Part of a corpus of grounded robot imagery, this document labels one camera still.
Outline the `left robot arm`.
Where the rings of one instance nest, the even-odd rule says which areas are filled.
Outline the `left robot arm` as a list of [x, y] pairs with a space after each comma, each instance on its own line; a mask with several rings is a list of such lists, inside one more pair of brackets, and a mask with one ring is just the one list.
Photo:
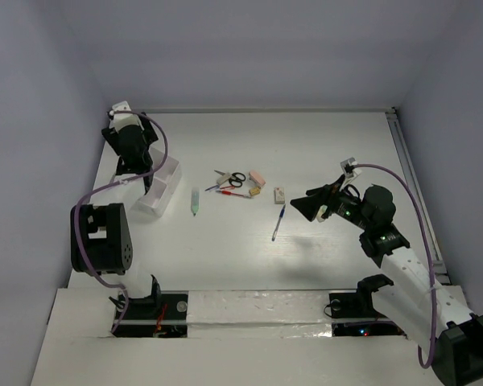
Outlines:
[[152, 318], [162, 308], [161, 289], [155, 277], [151, 278], [151, 290], [131, 298], [125, 284], [108, 282], [104, 276], [123, 276], [132, 265], [134, 252], [127, 212], [153, 184], [158, 167], [150, 148], [159, 137], [150, 121], [142, 117], [132, 123], [113, 124], [101, 133], [118, 162], [110, 183], [86, 195], [70, 212], [72, 268], [108, 290], [117, 290], [119, 296], [110, 301], [119, 312], [136, 310]]

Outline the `yellow eraser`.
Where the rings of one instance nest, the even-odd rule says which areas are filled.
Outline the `yellow eraser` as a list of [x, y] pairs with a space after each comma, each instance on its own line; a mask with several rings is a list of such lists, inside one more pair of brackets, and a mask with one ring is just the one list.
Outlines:
[[259, 187], [253, 187], [249, 190], [249, 194], [251, 197], [255, 197], [261, 193], [261, 189]]

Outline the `blue ballpoint pen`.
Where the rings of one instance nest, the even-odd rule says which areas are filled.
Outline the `blue ballpoint pen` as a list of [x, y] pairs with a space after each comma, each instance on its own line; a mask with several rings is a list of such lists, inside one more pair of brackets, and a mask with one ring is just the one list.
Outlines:
[[284, 217], [284, 214], [285, 214], [285, 210], [286, 210], [286, 204], [284, 204], [281, 207], [281, 210], [280, 210], [280, 213], [279, 213], [279, 217], [277, 219], [277, 223], [275, 225], [275, 229], [274, 229], [273, 234], [272, 234], [272, 237], [271, 237], [271, 241], [272, 242], [274, 242], [276, 240], [276, 237], [277, 237], [278, 232], [279, 232], [280, 224], [282, 223], [282, 220], [283, 220], [283, 217]]

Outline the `black handled scissors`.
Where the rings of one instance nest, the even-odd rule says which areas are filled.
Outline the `black handled scissors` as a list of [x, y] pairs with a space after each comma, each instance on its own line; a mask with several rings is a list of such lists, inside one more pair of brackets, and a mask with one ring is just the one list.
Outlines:
[[231, 174], [231, 178], [229, 179], [228, 182], [225, 182], [222, 185], [219, 185], [217, 183], [220, 187], [224, 186], [225, 184], [229, 184], [229, 185], [232, 185], [232, 186], [235, 186], [236, 188], [238, 188], [238, 187], [241, 187], [243, 185], [243, 183], [246, 181], [246, 176], [242, 172], [231, 173], [231, 172], [223, 172], [223, 171], [219, 171], [219, 170], [215, 170], [215, 172], [217, 174], [219, 174], [219, 177], [224, 173], [230, 173]]

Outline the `pink eraser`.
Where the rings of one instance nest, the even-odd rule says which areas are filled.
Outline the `pink eraser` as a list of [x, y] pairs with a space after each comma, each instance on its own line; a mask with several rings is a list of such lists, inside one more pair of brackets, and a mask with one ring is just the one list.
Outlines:
[[253, 183], [260, 187], [266, 184], [265, 179], [256, 170], [251, 170], [249, 172], [249, 178]]

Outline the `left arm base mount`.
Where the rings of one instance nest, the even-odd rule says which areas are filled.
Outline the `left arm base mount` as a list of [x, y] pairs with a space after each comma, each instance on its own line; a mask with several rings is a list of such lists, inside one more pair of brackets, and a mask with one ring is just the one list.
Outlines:
[[152, 277], [151, 292], [144, 298], [109, 298], [116, 307], [113, 336], [118, 338], [186, 338], [188, 336], [188, 292], [163, 292]]

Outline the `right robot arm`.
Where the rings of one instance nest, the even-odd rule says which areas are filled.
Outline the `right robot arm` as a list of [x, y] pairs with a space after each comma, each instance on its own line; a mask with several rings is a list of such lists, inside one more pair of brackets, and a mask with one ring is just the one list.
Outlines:
[[442, 384], [483, 378], [483, 314], [455, 299], [415, 255], [394, 226], [389, 190], [373, 185], [358, 198], [336, 182], [307, 191], [291, 206], [308, 221], [338, 215], [362, 229], [361, 248], [381, 272], [358, 283], [354, 305], [361, 314], [378, 313], [396, 324]]

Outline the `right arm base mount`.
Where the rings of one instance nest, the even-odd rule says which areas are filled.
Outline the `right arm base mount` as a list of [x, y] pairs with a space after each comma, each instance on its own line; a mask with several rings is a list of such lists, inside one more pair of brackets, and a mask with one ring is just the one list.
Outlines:
[[403, 331], [374, 309], [372, 295], [394, 283], [385, 275], [366, 277], [354, 291], [329, 294], [324, 315], [331, 319], [335, 337], [400, 336]]

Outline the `white eraser box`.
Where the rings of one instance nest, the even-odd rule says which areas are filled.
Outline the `white eraser box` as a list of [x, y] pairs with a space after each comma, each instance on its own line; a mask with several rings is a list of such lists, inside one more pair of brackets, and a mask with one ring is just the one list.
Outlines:
[[274, 189], [274, 200], [275, 200], [275, 204], [286, 203], [285, 191], [282, 187], [276, 187]]

